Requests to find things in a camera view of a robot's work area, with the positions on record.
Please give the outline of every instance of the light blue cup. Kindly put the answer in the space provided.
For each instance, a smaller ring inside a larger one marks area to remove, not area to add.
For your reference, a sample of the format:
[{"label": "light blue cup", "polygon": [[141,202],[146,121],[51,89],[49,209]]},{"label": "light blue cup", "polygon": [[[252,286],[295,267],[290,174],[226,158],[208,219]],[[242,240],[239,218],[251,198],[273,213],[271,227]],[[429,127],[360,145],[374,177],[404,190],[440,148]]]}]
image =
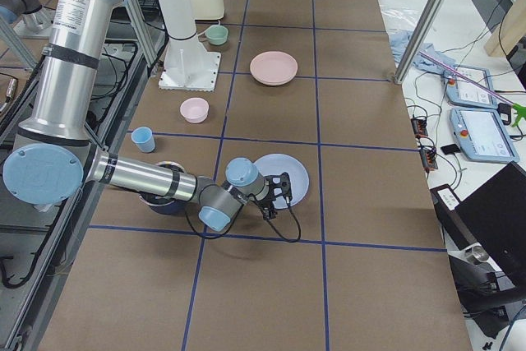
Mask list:
[{"label": "light blue cup", "polygon": [[155,150],[154,133],[148,127],[138,127],[131,133],[133,141],[142,152]]}]

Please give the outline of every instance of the pink bowl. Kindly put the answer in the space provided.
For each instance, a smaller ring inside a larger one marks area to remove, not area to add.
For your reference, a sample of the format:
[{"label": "pink bowl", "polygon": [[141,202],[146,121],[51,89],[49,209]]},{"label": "pink bowl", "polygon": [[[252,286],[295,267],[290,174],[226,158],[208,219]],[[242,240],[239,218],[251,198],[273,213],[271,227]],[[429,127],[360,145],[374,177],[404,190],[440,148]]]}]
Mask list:
[{"label": "pink bowl", "polygon": [[190,98],[182,102],[179,111],[189,123],[199,123],[208,116],[208,102],[202,98]]},{"label": "pink bowl", "polygon": [[296,59],[280,51],[260,53],[250,63],[250,73],[265,85],[282,85],[291,81],[298,72]]}]

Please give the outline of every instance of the plate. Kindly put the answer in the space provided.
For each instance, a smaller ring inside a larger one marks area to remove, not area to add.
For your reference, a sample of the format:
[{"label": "plate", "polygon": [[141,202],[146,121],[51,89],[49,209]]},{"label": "plate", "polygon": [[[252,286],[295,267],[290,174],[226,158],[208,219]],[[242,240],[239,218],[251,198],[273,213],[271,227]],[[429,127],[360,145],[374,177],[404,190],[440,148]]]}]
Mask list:
[{"label": "plate", "polygon": [[[293,200],[290,205],[298,203],[309,189],[309,174],[302,163],[285,154],[268,154],[259,158],[254,165],[263,176],[276,176],[287,172],[290,177],[290,185],[293,191]],[[276,209],[286,209],[287,203],[283,197],[276,199],[274,203]]]},{"label": "plate", "polygon": [[250,62],[250,73],[265,85],[286,84],[296,76],[297,72],[296,59],[280,51],[260,53]]}]

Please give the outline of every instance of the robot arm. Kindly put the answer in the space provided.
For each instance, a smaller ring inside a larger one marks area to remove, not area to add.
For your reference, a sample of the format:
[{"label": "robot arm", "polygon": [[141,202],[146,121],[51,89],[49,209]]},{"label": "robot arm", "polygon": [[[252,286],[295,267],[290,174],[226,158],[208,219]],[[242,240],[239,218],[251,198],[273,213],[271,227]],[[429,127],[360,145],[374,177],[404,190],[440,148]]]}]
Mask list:
[{"label": "robot arm", "polygon": [[39,0],[0,0],[0,17],[11,24],[22,16],[27,29],[38,33],[51,26]]},{"label": "robot arm", "polygon": [[[234,159],[221,187],[209,178],[119,158],[90,143],[85,116],[114,7],[123,0],[58,0],[33,113],[21,122],[3,180],[18,199],[51,204],[96,181],[201,205],[200,219],[220,231],[249,200],[275,216],[275,186],[248,159]],[[288,179],[280,187],[290,195]]]}]

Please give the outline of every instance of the green object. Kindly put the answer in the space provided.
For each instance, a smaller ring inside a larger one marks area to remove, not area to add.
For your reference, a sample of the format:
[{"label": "green object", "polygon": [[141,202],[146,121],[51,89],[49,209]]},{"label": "green object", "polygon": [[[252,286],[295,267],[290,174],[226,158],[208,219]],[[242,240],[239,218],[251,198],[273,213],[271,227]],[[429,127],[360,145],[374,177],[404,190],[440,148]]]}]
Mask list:
[{"label": "green object", "polygon": [[228,29],[222,25],[212,25],[205,30],[208,42],[213,45],[222,45],[227,42]]},{"label": "green object", "polygon": [[515,122],[513,122],[513,125],[511,126],[517,127],[519,125],[519,121],[523,118],[526,118],[526,107],[521,106],[520,104],[517,104],[517,103],[513,103],[511,108],[517,112],[515,113],[517,118],[515,119]]}]

